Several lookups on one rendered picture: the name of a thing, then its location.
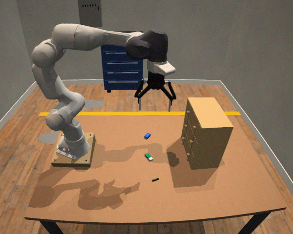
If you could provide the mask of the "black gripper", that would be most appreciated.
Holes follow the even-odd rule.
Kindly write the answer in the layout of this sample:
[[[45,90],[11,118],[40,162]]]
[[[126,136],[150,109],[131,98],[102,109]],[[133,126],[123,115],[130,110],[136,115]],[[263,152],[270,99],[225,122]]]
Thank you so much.
[[[138,98],[138,104],[139,104],[139,110],[141,110],[141,97],[150,89],[152,90],[159,90],[161,89],[166,96],[169,98],[169,106],[168,106],[168,112],[170,112],[170,107],[172,105],[172,100],[176,99],[176,95],[175,92],[171,86],[171,81],[164,81],[165,80],[165,76],[158,74],[158,73],[152,73],[150,71],[148,71],[148,80],[144,80],[142,79],[141,84],[139,86],[139,88],[137,89],[134,97]],[[148,86],[139,94],[140,90],[142,89],[143,85],[147,83]],[[166,90],[166,88],[164,87],[164,85],[167,85],[171,91],[171,94]]]

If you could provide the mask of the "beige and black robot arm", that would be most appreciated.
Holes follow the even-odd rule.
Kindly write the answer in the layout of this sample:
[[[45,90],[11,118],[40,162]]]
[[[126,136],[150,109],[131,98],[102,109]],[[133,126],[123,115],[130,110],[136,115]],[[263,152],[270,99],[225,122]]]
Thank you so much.
[[[44,40],[31,54],[34,78],[47,99],[58,99],[59,104],[46,116],[46,125],[62,131],[57,153],[76,160],[89,151],[81,124],[73,119],[84,107],[85,99],[69,91],[55,70],[55,63],[67,49],[91,51],[102,45],[126,47],[126,54],[133,60],[147,59],[147,70],[167,76],[175,68],[167,61],[168,37],[159,29],[145,33],[106,31],[80,24],[58,24],[51,39]]]

